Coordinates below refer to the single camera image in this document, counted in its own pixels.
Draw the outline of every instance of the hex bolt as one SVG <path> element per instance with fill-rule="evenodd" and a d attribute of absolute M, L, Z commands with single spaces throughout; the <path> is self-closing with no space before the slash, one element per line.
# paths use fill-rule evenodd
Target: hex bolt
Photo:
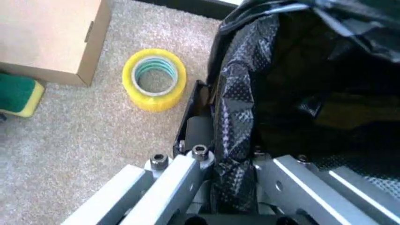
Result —
<path fill-rule="evenodd" d="M 297 159 L 302 163 L 308 163 L 308 158 L 306 155 L 298 155 Z"/>
<path fill-rule="evenodd" d="M 197 161 L 205 161 L 208 159 L 208 148 L 203 144 L 195 145 L 192 148 L 192 157 Z"/>
<path fill-rule="evenodd" d="M 150 157 L 150 165 L 153 170 L 165 170 L 168 167 L 166 154 L 154 154 Z"/>

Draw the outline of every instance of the garbage bag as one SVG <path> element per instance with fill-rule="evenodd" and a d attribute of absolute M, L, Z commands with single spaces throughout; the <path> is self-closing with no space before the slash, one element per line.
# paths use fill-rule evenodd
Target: garbage bag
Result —
<path fill-rule="evenodd" d="M 351 138 L 358 126 L 400 120 L 399 4 L 388 2 L 247 0 L 222 21 L 207 77 L 213 212 L 256 213 L 256 145 L 273 157 L 331 156 L 359 150 Z M 371 95 L 383 101 L 364 100 Z M 368 116 L 338 121 L 338 102 Z"/>

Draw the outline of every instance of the floor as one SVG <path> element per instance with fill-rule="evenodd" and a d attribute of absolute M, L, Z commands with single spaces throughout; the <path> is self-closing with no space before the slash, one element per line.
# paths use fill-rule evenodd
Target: floor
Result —
<path fill-rule="evenodd" d="M 126 164 L 171 154 L 220 22 L 130 0 L 110 6 L 91 87 L 49 83 L 33 117 L 0 123 L 0 224 L 59 224 Z M 134 106 L 121 84 L 125 61 L 155 47 L 180 57 L 188 75 L 182 100 L 161 113 Z"/>

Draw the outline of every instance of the bolt head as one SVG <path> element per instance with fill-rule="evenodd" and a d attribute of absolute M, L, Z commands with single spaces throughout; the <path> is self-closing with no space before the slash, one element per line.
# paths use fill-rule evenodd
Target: bolt head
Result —
<path fill-rule="evenodd" d="M 164 170 L 168 167 L 166 154 L 154 154 L 150 157 L 150 166 L 153 170 Z"/>
<path fill-rule="evenodd" d="M 208 159 L 208 148 L 203 144 L 195 145 L 192 148 L 192 157 L 197 161 L 205 161 Z"/>

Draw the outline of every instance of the yellow tape roll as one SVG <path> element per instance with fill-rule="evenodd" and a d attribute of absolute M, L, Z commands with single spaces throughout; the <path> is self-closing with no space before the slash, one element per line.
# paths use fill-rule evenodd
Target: yellow tape roll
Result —
<path fill-rule="evenodd" d="M 143 63 L 143 61 L 154 58 L 162 60 L 167 64 L 171 64 L 177 75 L 174 81 L 174 86 L 168 89 L 165 93 L 146 92 L 141 89 L 138 86 L 137 81 L 134 80 L 138 65 Z M 135 53 L 126 62 L 124 70 L 122 71 L 122 84 L 131 100 L 139 108 L 152 112 L 160 112 L 175 106 L 182 97 L 186 86 L 186 69 L 181 60 L 169 51 L 156 48 L 145 49 Z"/>

